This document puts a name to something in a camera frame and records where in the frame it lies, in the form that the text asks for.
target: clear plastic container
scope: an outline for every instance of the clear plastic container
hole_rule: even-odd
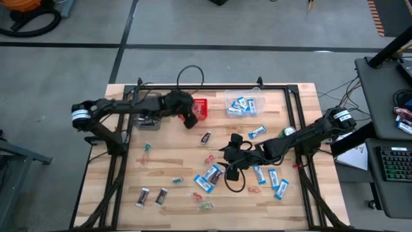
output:
[[[240,97],[244,98],[248,109],[237,111],[237,112],[231,111],[230,109],[236,108],[236,106],[233,106],[234,102],[240,103],[238,100]],[[250,103],[248,101],[249,99],[253,99],[254,106],[255,106],[255,112],[250,110]],[[226,104],[227,116],[230,118],[256,116],[265,109],[265,99],[263,98],[262,91],[258,87],[255,87],[251,90],[242,90],[242,91],[226,90],[225,91],[225,104]]]

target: wooden tabletop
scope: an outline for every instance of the wooden tabletop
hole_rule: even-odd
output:
[[[313,123],[322,116],[315,85],[312,83],[298,85],[306,123]],[[106,98],[121,99],[123,91],[124,84],[110,84],[106,90]],[[299,175],[292,167],[295,160],[293,149],[288,152],[283,164],[276,167],[279,180],[289,181],[282,200],[274,197],[275,191],[272,190],[269,180],[268,169],[273,166],[261,167],[267,180],[267,183],[261,186],[258,185],[252,169],[245,171],[247,186],[259,186],[262,189],[261,193],[249,193],[247,189],[241,193],[233,193],[226,188],[223,179],[220,179],[213,191],[207,194],[194,181],[197,174],[204,175],[210,168],[211,165],[204,164],[204,160],[209,155],[217,157],[217,162],[224,162],[223,152],[218,150],[227,145],[230,134],[238,133],[246,139],[247,133],[265,125],[267,132],[254,139],[252,142],[255,143],[277,137],[284,127],[289,126],[284,92],[264,90],[263,94],[265,111],[257,117],[228,118],[225,111],[224,91],[204,90],[194,94],[193,97],[208,99],[209,116],[207,120],[199,121],[193,129],[187,130],[178,117],[162,119],[159,131],[140,131],[133,128],[118,229],[307,229]],[[292,96],[295,121],[299,122],[294,102]],[[113,115],[104,124],[114,130],[117,119],[118,117]],[[200,140],[206,131],[211,131],[212,135],[208,143],[202,146]],[[140,159],[144,154],[146,142],[152,145],[152,149],[147,166],[141,168]],[[105,145],[95,146],[92,149],[91,158],[105,150]],[[102,199],[109,162],[109,155],[104,155],[89,164],[75,226],[85,222]],[[322,197],[340,220],[349,224],[332,156],[318,153],[314,156],[314,163]],[[183,176],[184,181],[180,184],[173,184],[171,180],[179,176]],[[229,181],[229,184],[236,189],[241,187],[242,181]],[[142,188],[150,189],[144,208],[136,206]],[[169,192],[163,206],[158,207],[154,205],[154,202],[161,188],[166,188]],[[214,208],[208,211],[198,211],[198,204],[191,197],[194,191],[202,194],[206,202],[212,202]],[[312,198],[311,205],[315,221],[317,221]],[[113,200],[110,206],[108,224],[111,220]]]

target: chair wheel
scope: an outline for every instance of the chair wheel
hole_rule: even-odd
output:
[[[371,209],[376,209],[376,202],[374,200],[369,201],[368,207]]]

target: white paper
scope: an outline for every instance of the white paper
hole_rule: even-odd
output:
[[[341,140],[350,134],[351,133],[342,135],[338,138],[338,140]],[[349,165],[354,168],[360,168],[360,169],[367,171],[368,170],[368,150],[366,149],[365,143],[360,144],[359,146],[356,146],[348,150],[347,152],[339,155],[336,158],[336,162]]]

